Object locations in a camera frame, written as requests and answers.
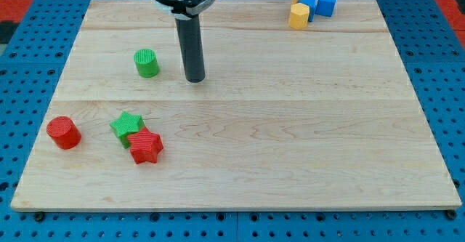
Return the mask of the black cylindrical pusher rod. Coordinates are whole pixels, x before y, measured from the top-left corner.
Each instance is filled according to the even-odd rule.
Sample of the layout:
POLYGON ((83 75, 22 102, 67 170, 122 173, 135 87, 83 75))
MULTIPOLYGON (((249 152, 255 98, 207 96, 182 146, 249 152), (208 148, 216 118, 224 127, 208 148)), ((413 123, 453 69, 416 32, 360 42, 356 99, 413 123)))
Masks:
POLYGON ((185 78, 191 83, 199 83, 206 77, 199 16, 176 20, 176 25, 185 78))

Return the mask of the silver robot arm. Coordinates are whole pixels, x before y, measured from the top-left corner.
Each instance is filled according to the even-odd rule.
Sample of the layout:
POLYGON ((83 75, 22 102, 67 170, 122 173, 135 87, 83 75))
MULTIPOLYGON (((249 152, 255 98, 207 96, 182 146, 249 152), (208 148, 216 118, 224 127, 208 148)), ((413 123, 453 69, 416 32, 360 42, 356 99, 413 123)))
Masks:
POLYGON ((175 19, 185 78, 191 83, 205 79, 200 14, 215 0, 154 0, 175 19))

